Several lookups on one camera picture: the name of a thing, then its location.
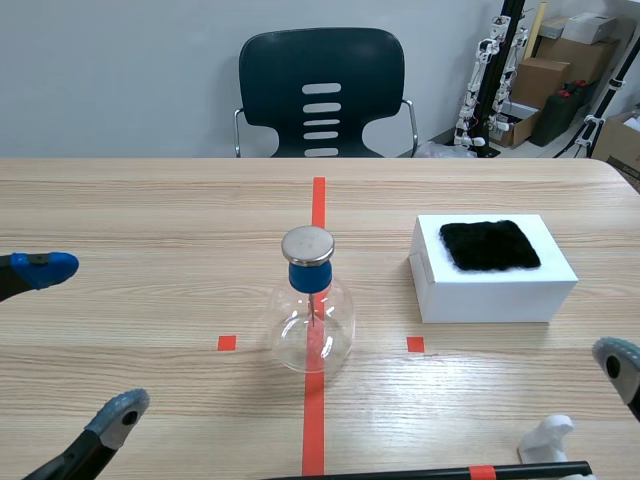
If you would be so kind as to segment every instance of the chair metal leg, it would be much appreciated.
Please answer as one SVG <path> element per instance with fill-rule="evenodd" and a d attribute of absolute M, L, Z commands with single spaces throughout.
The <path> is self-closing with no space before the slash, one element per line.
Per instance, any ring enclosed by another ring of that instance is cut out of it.
<path fill-rule="evenodd" d="M 411 130 L 413 132 L 413 148 L 411 149 L 411 158 L 413 158 L 418 151 L 418 124 L 416 123 L 416 112 L 413 109 L 413 102 L 411 100 L 402 100 L 407 107 L 409 107 L 409 116 L 411 117 Z"/>
<path fill-rule="evenodd" d="M 242 155 L 240 154 L 240 125 L 238 123 L 238 117 L 243 112 L 244 112 L 244 108 L 239 108 L 238 110 L 235 111 L 233 115 L 233 119 L 234 119 L 233 140 L 236 144 L 236 158 L 242 157 Z"/>

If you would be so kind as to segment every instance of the gray floor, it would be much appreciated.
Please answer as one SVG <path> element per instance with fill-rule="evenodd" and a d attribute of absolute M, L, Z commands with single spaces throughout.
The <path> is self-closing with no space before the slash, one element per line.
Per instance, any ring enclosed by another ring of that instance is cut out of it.
<path fill-rule="evenodd" d="M 569 130 L 560 135 L 546 147 L 538 147 L 528 141 L 515 148 L 504 148 L 494 143 L 492 143 L 491 146 L 496 150 L 500 150 L 502 152 L 502 155 L 500 155 L 500 157 L 505 158 L 553 158 L 560 150 L 565 147 L 569 140 L 571 140 L 571 138 L 575 135 L 575 133 L 582 125 L 583 121 L 584 120 L 582 118 L 576 119 L 571 124 L 571 127 L 569 127 Z M 573 158 L 577 150 L 578 147 L 572 147 L 566 154 L 562 156 L 562 158 Z M 580 151 L 578 158 L 585 157 L 586 151 L 583 148 Z"/>

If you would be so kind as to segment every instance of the blue gripper tip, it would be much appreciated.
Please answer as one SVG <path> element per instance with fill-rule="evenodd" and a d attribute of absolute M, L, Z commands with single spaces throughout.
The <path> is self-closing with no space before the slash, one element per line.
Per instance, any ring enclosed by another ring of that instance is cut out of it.
<path fill-rule="evenodd" d="M 78 271 L 80 262 L 70 253 L 11 255 L 11 268 L 27 284 L 36 290 L 58 285 L 70 279 Z"/>

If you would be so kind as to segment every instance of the metal cap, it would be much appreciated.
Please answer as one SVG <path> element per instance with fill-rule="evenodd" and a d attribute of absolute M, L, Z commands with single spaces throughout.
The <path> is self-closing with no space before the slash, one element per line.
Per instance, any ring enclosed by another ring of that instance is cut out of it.
<path fill-rule="evenodd" d="M 282 254 L 293 265 L 317 267 L 325 263 L 335 248 L 333 236 L 320 227 L 298 227 L 282 239 Z"/>

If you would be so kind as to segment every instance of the wooden table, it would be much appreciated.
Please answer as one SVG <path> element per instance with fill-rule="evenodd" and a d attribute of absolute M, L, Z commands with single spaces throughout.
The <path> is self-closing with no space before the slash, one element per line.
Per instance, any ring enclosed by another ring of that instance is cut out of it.
<path fill-rule="evenodd" d="M 357 310 L 327 383 L 326 471 L 517 463 L 546 415 L 572 460 L 635 478 L 640 425 L 591 358 L 640 341 L 640 197 L 590 160 L 0 160 L 0 247 L 69 251 L 77 275 L 0 305 L 0 479 L 57 455 L 111 396 L 152 407 L 101 479 L 301 469 L 302 375 L 260 319 L 280 240 L 327 177 L 335 271 Z M 428 213 L 540 213 L 580 284 L 545 325 L 422 325 L 407 253 Z M 218 352 L 220 335 L 235 352 Z M 423 336 L 427 354 L 407 352 Z"/>

